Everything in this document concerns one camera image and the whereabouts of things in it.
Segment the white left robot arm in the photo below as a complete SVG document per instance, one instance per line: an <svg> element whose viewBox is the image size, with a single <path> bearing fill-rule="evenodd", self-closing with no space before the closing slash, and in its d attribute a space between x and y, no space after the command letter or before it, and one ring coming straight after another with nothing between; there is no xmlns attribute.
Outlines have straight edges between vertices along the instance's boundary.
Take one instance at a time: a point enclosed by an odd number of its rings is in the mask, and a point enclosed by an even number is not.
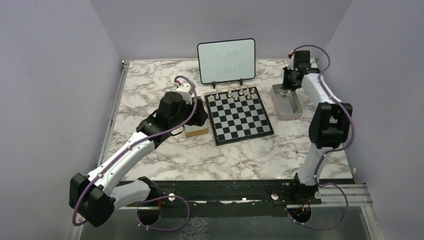
<svg viewBox="0 0 424 240"><path fill-rule="evenodd" d="M111 158L89 173L78 172L70 179L72 224L81 226L88 222L99 227L115 209L138 201L147 206L155 203L156 186L147 177L138 178L129 186L118 186L119 181L171 137L174 130L184 126L201 127L207 118L201 97L166 92L158 108L139 123L130 139Z"/></svg>

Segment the black silver chessboard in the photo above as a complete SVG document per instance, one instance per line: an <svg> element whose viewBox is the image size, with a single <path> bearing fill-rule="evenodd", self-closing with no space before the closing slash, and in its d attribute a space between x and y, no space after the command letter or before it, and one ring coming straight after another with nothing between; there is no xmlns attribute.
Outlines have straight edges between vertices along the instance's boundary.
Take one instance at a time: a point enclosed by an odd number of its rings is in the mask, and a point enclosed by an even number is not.
<svg viewBox="0 0 424 240"><path fill-rule="evenodd" d="M252 99L251 88L255 89L257 99ZM247 95L239 95L240 90L249 89L251 99ZM233 103L228 101L228 92L212 93L204 96L211 128L217 146L240 142L247 139L266 137L274 134L258 89L246 87L231 90Z"/></svg>

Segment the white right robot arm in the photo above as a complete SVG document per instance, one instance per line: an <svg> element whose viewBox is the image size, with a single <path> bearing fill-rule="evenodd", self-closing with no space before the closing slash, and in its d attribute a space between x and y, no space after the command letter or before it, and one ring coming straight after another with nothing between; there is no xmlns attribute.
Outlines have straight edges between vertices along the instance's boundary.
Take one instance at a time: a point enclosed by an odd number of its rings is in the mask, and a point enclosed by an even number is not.
<svg viewBox="0 0 424 240"><path fill-rule="evenodd" d="M347 141L353 107L333 94L316 68L284 67L281 88L292 92L303 88L316 105L308 129L310 148L288 190L289 199L300 204L315 197L329 156Z"/></svg>

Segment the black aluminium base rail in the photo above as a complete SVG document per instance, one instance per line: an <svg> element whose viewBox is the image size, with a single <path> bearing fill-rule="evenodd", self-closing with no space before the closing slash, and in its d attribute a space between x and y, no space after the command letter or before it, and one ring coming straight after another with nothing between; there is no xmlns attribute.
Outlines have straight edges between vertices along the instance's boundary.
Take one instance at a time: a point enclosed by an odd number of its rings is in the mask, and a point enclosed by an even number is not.
<svg viewBox="0 0 424 240"><path fill-rule="evenodd" d="M174 180L140 177L122 181L111 192L89 186L85 177L71 181L69 204L93 226L105 223L115 210L133 207L142 215L193 217L286 217L312 208L369 206L366 185L352 179L323 180L324 187L303 186L294 180Z"/></svg>

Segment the small whiteboard on stand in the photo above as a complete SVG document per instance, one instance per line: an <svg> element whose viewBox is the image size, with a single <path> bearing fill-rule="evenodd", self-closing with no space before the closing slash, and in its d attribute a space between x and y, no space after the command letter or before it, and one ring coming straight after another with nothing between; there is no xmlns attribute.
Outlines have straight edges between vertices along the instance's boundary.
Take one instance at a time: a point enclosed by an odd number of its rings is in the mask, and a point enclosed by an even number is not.
<svg viewBox="0 0 424 240"><path fill-rule="evenodd" d="M211 41L196 47L200 82L238 81L240 85L256 77L256 41L254 38Z"/></svg>

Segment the pink tin tray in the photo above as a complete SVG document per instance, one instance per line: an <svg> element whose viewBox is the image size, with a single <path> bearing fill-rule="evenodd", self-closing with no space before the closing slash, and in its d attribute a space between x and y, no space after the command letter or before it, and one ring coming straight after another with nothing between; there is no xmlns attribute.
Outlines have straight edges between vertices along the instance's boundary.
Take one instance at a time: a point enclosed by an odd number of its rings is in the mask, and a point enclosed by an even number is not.
<svg viewBox="0 0 424 240"><path fill-rule="evenodd" d="M281 92L287 92L287 97L281 97ZM270 89L275 114L279 121L299 119L302 114L302 106L295 91L282 89L282 84L274 84Z"/></svg>

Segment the gold tin tray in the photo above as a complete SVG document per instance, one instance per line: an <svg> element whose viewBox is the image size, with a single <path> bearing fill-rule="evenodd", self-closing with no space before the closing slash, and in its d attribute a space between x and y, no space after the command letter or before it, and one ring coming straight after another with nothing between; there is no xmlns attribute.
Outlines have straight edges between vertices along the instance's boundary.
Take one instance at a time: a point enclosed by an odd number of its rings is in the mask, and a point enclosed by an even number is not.
<svg viewBox="0 0 424 240"><path fill-rule="evenodd" d="M209 132L209 125L205 122L202 126L197 125L185 125L184 133L187 138L205 135Z"/></svg>

